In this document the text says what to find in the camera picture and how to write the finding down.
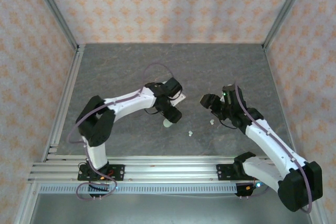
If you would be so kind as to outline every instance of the orange patterned wall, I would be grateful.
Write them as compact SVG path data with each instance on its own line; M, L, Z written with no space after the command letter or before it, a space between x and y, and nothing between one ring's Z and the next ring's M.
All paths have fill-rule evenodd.
M56 0L78 43L262 43L285 0Z
M323 169L323 203L336 220L336 0L297 0L269 51L299 152Z
M44 0L0 0L0 223L13 223L74 53Z

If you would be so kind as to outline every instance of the small white object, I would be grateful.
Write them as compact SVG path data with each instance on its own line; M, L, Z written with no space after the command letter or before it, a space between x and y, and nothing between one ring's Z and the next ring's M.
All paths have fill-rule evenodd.
M172 125L173 125L173 123L168 121L168 119L163 120L163 126L165 126L166 128L169 128Z

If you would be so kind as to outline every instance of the gray marble floor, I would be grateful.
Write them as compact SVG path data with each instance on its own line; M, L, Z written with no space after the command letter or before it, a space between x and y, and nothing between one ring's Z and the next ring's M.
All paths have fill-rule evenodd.
M142 72L152 62L166 64L183 86L187 98L177 105L181 120L163 126L160 114L143 110L117 121L106 142L107 154L225 155L262 150L239 130L230 130L200 105L207 93L220 94L222 86L238 81L249 107L257 108L275 132L289 143L286 125L270 69L257 44L92 44L86 45L57 154L82 155L81 145L65 138L76 118L94 95L113 98L137 90ZM146 82L162 82L170 74L160 66L146 73ZM72 139L79 137L76 133Z

